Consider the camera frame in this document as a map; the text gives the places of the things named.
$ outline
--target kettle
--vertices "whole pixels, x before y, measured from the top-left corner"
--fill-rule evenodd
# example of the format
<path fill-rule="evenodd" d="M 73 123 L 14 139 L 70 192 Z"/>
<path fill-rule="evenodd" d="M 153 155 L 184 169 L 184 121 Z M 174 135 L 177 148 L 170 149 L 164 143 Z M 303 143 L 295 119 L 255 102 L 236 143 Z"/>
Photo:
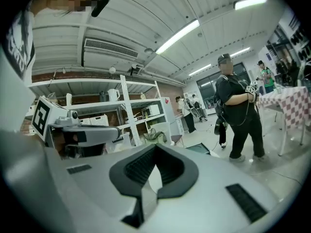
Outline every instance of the kettle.
<path fill-rule="evenodd" d="M 118 101 L 118 99 L 120 97 L 120 92 L 119 92 L 119 90 L 116 90 L 116 89 L 110 89 L 110 90 L 108 90 L 108 95 L 109 95 L 109 101 L 110 102 Z"/>

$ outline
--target white ceiling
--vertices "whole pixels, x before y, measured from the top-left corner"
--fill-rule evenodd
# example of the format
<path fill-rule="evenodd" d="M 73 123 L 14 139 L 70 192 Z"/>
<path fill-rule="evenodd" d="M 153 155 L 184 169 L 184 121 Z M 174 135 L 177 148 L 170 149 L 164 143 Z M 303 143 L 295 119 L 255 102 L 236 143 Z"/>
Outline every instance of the white ceiling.
<path fill-rule="evenodd" d="M 62 12 L 46 9 L 35 17 L 36 60 L 33 74 L 69 70 L 127 72 L 133 62 L 142 64 L 142 75 L 168 82 L 189 82 L 189 73 L 212 66 L 194 75 L 201 79 L 216 72 L 217 58 L 251 47 L 246 57 L 260 50 L 273 33 L 284 10 L 282 0 L 235 11 L 236 0 L 111 0 L 98 17 L 90 12 Z M 200 27 L 167 49 L 161 56 L 146 54 L 156 50 L 175 32 L 198 19 Z M 113 56 L 83 47 L 85 38 L 95 38 L 128 47 L 138 52 L 136 60 Z"/>

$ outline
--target man in black t-shirt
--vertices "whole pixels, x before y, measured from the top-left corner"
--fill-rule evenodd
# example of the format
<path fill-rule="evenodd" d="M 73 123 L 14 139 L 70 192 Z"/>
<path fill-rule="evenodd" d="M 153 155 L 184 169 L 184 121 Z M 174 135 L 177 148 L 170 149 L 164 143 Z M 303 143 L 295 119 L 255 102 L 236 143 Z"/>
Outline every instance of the man in black t-shirt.
<path fill-rule="evenodd" d="M 223 54 L 218 58 L 218 66 L 222 75 L 216 82 L 216 91 L 223 104 L 223 119 L 230 124 L 234 132 L 229 159 L 233 162 L 245 160 L 241 152 L 250 134 L 254 143 L 253 158 L 265 161 L 267 158 L 263 149 L 260 118 L 254 104 L 250 103 L 254 97 L 245 92 L 249 83 L 233 74 L 233 63 L 229 54 Z"/>

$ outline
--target checkered tablecloth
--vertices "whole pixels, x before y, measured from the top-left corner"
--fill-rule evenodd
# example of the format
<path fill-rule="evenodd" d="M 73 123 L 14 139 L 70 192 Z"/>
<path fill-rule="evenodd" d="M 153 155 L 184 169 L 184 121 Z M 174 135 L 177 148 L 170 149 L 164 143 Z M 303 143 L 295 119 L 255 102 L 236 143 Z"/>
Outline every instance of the checkered tablecloth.
<path fill-rule="evenodd" d="M 304 86 L 284 88 L 281 94 L 271 92 L 259 97 L 260 106 L 279 104 L 285 115 L 287 129 L 296 128 L 311 118 L 311 98 Z"/>

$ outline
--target sneaker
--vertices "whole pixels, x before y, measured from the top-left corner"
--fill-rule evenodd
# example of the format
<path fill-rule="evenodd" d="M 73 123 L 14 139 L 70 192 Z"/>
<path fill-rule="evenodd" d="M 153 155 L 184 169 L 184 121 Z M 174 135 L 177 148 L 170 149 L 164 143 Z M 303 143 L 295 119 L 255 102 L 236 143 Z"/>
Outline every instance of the sneaker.
<path fill-rule="evenodd" d="M 236 159 L 229 158 L 229 161 L 230 162 L 236 162 L 236 163 L 243 162 L 243 161 L 245 161 L 245 155 L 241 155 L 239 158 L 236 158 Z"/>
<path fill-rule="evenodd" d="M 221 146 L 222 146 L 222 148 L 224 149 L 224 148 L 227 146 L 227 142 L 222 143 Z"/>
<path fill-rule="evenodd" d="M 269 157 L 266 154 L 262 157 L 257 157 L 255 155 L 253 155 L 253 159 L 256 161 L 266 162 L 269 159 Z"/>

